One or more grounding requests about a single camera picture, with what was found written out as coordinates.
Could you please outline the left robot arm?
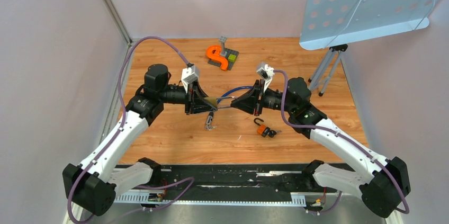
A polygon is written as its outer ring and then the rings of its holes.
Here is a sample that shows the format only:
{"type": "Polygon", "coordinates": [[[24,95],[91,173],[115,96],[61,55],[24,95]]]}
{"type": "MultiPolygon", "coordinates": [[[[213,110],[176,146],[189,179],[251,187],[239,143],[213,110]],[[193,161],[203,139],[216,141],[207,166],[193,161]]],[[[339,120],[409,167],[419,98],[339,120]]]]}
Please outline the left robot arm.
{"type": "Polygon", "coordinates": [[[182,70],[180,84],[170,84],[166,65],[148,67],[143,84],[125,106],[121,120],[100,145],[78,165],[68,164],[62,177],[67,208],[73,203],[101,216],[115,198],[139,185],[155,189],[161,185],[159,165],[148,158],[115,172],[114,169],[131,144],[145,132],[162,113],[164,105],[180,104],[185,113],[200,114],[217,111],[216,100],[207,96],[199,84],[200,71],[188,64],[182,70]]]}

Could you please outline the perforated metal music stand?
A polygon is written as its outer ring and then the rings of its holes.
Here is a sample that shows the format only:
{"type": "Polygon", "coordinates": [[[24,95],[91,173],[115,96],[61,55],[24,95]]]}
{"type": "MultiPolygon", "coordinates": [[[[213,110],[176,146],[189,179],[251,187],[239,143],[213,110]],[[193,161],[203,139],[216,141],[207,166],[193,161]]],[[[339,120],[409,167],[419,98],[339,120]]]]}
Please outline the perforated metal music stand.
{"type": "Polygon", "coordinates": [[[341,61],[348,44],[424,29],[438,0],[306,0],[299,44],[327,53],[309,77],[324,91],[330,62],[341,61]]]}

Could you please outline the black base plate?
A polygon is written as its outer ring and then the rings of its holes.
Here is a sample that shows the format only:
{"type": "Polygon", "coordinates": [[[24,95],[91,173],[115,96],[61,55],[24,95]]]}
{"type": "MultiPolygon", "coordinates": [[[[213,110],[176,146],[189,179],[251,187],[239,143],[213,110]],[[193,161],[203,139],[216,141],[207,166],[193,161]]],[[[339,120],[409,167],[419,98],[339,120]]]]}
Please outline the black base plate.
{"type": "Polygon", "coordinates": [[[180,195],[177,204],[302,207],[324,193],[328,197],[342,186],[320,187],[306,164],[163,164],[159,185],[193,177],[166,190],[134,189],[118,196],[117,203],[166,204],[180,195]]]}

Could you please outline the large brass padlock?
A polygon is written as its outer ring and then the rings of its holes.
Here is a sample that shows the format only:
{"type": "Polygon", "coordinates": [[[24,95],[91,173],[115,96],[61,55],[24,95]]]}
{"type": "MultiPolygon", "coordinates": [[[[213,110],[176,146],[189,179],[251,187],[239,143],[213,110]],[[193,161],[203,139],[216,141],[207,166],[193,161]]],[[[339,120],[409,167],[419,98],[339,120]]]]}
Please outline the large brass padlock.
{"type": "Polygon", "coordinates": [[[235,97],[234,97],[234,96],[206,97],[205,99],[206,99],[209,103],[211,103],[211,105],[212,105],[212,107],[213,107],[213,111],[217,111],[217,110],[220,110],[220,109],[231,108],[230,105],[220,106],[219,102],[221,102],[222,100],[235,99],[235,97]]]}

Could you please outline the black key bunch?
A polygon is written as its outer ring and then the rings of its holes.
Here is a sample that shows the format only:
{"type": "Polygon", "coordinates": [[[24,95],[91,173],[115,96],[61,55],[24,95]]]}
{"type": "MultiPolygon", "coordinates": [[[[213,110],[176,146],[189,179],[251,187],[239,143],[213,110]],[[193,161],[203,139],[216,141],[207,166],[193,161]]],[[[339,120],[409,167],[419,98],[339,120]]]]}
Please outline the black key bunch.
{"type": "Polygon", "coordinates": [[[279,133],[281,133],[282,131],[281,130],[270,130],[269,132],[268,132],[268,136],[270,137],[270,138],[273,138],[273,137],[275,137],[277,134],[279,134],[279,133]]]}

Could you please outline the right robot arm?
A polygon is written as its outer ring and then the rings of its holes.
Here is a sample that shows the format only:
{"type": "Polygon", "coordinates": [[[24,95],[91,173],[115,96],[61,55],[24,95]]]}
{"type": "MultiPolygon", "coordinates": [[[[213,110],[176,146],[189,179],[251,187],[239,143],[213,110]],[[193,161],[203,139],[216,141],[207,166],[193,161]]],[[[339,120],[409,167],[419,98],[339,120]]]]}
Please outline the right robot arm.
{"type": "Polygon", "coordinates": [[[297,133],[326,147],[351,167],[348,171],[320,160],[312,161],[302,177],[307,190],[329,187],[350,194],[382,218],[394,211],[408,214],[406,196],[411,187],[406,163],[399,157],[388,159],[359,143],[316,108],[310,97],[311,91],[302,77],[287,80],[281,92],[257,80],[230,106],[254,116],[264,108],[279,110],[284,122],[297,133]]]}

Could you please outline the orange small padlock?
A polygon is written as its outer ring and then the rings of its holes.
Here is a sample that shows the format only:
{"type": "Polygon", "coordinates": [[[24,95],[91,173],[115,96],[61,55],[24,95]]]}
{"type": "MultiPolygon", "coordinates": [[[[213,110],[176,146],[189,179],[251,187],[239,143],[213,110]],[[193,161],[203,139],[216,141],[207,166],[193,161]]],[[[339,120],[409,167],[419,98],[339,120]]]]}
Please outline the orange small padlock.
{"type": "Polygon", "coordinates": [[[263,119],[255,118],[253,122],[258,126],[256,131],[258,134],[260,134],[262,137],[266,137],[269,134],[271,129],[264,124],[263,119]]]}

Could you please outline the orange S-shaped toy base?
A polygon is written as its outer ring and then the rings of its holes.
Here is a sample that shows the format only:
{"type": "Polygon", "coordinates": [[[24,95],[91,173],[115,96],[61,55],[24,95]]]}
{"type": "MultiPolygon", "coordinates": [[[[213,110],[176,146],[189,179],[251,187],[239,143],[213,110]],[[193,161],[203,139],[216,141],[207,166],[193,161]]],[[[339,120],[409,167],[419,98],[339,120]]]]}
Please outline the orange S-shaped toy base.
{"type": "Polygon", "coordinates": [[[226,47],[227,37],[219,37],[219,45],[212,45],[206,49],[206,57],[208,64],[219,67],[223,71],[232,70],[238,56],[239,51],[226,47]]]}

